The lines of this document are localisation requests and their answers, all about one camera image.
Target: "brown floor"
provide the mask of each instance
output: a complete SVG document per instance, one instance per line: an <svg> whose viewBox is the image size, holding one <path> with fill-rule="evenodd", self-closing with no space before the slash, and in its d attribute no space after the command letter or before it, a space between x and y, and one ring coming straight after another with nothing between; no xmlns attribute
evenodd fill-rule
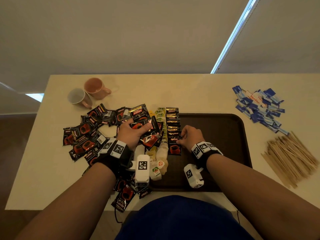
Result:
<svg viewBox="0 0 320 240"><path fill-rule="evenodd" d="M0 239L14 239L39 213L37 210L4 210L35 118L35 114L0 115ZM118 220L124 221L127 214L117 212ZM239 218L240 224L256 240L262 239L241 213ZM113 240L120 227L115 221L114 212L105 211L90 240Z"/></svg>

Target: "wrist-mounted device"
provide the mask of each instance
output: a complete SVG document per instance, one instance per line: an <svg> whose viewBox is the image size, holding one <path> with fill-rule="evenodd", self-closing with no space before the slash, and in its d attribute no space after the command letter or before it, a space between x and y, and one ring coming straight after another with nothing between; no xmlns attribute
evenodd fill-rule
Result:
<svg viewBox="0 0 320 240"><path fill-rule="evenodd" d="M134 152L126 143L111 138L99 151L98 158L93 163L106 165L118 177L120 167L129 168Z"/></svg>
<svg viewBox="0 0 320 240"><path fill-rule="evenodd" d="M207 170L207 160L212 154L222 154L222 152L212 145L210 142L199 142L191 149L191 154L196 161L197 168L204 168Z"/></svg>

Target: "white tracking device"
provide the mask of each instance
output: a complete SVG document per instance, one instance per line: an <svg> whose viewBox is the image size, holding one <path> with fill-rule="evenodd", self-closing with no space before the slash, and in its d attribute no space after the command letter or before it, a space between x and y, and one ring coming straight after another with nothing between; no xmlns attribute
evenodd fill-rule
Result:
<svg viewBox="0 0 320 240"><path fill-rule="evenodd" d="M197 169L194 164L188 164L184 167L183 170L191 188L196 189L204 185L205 182L203 181L200 174L203 168Z"/></svg>
<svg viewBox="0 0 320 240"><path fill-rule="evenodd" d="M150 157L139 155L136 161L131 161L132 166L127 170L136 171L134 183L136 187L146 187L150 179Z"/></svg>

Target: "white table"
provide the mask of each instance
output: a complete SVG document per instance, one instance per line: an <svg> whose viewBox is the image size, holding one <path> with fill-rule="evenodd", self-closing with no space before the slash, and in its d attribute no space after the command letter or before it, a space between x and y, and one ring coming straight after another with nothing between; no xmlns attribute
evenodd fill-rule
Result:
<svg viewBox="0 0 320 240"><path fill-rule="evenodd" d="M64 127L80 123L88 110L68 103L66 97L75 87L82 88L90 77L99 77L113 93L101 102L108 109L133 107L142 103L150 110L157 107L179 107L181 113L232 113L242 118L255 170L281 183L261 153L266 141L278 136L260 124L253 124L236 106L232 87L254 92L274 89L285 100L279 121L283 129L292 130L311 153L319 158L320 74L146 74L146 75L52 75L32 128L6 210L42 210L77 181L88 164L84 158L73 162L62 146ZM114 136L116 127L101 127L105 136ZM297 195L320 208L320 172L292 189ZM146 203L172 192L153 192L139 200L136 195L127 210L138 210ZM205 201L216 201L234 211L222 193L177 193ZM113 210L110 203L106 210Z"/></svg>

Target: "hand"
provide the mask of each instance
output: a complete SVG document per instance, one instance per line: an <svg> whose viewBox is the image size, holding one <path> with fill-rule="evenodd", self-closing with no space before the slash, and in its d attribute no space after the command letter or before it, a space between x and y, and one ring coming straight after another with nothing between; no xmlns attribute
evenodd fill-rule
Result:
<svg viewBox="0 0 320 240"><path fill-rule="evenodd" d="M134 120L130 119L123 123L120 126L120 130L117 136L118 141L122 141L127 144L127 146L132 150L135 151L140 137L146 133L152 127L151 123L147 123L142 126L140 129L132 129L129 124L133 123Z"/></svg>
<svg viewBox="0 0 320 240"><path fill-rule="evenodd" d="M191 148L199 142L205 141L201 130L196 129L190 125L186 125L181 132L182 140L177 140L177 144L182 145L189 152Z"/></svg>

